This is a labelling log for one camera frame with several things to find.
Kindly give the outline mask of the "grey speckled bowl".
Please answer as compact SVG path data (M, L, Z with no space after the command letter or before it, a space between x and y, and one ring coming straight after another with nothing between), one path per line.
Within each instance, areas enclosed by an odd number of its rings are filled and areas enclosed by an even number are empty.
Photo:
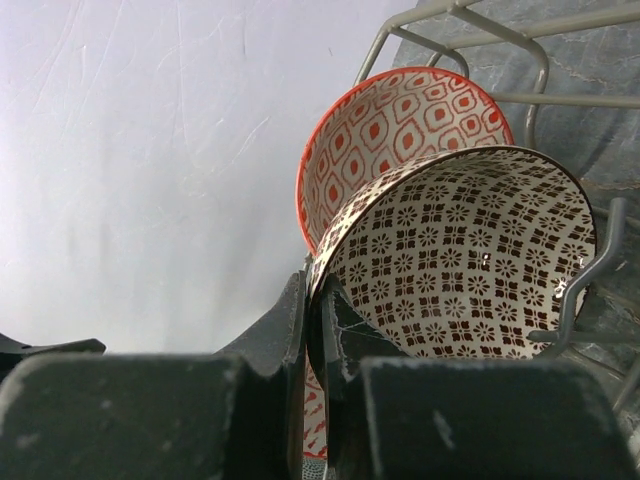
M325 480L328 467L324 459L304 457L302 459L302 480Z

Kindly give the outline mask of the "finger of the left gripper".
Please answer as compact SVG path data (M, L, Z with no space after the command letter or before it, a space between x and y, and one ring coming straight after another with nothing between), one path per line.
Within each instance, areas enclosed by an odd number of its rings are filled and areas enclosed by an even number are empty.
M72 352L103 354L106 345L96 338L74 340L50 345L31 345L1 335L1 353L14 356L31 356L41 353Z

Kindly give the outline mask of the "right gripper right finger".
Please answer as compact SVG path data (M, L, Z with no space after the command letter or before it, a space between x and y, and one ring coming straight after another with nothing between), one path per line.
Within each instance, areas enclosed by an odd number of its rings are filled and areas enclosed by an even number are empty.
M329 468L337 475L369 475L369 422L360 365L366 357L398 357L400 349L356 310L338 278L326 279L319 307Z

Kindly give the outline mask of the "multicolour scale pattern bowl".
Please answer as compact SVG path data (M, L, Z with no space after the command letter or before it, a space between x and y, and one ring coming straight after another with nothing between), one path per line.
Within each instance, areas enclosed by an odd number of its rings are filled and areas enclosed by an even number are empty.
M595 257L580 183L550 157L497 145L432 154L359 188L329 224L309 293L330 276L414 356L530 359Z

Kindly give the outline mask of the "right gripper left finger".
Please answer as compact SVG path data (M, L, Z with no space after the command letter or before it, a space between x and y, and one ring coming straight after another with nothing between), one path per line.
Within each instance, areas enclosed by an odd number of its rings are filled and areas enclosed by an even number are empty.
M231 431L226 479L302 476L306 364L305 274L294 272L278 300L217 355L244 360Z

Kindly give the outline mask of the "grey wire dish rack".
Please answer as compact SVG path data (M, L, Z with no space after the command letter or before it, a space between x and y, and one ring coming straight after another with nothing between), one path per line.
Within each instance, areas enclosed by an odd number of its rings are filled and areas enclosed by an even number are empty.
M550 70L575 60L610 73L613 65L578 53L578 32L623 30L639 18L635 1L553 1L536 4L534 21L506 24L476 1L426 1L388 19L371 46L353 85L402 67L435 67L460 74L481 87L506 117L513 143L540 152L563 166L591 204L597 249L594 259L566 287L559 325L534 331L545 344L533 358L565 358L593 373L616 411L639 411L639 221L626 218L608 229L605 201L637 199L639 165L629 155L616 159L605 148L626 111L637 111L637 94L613 96L604 84L576 84ZM319 296L307 291L313 330L307 361L325 395L323 333Z

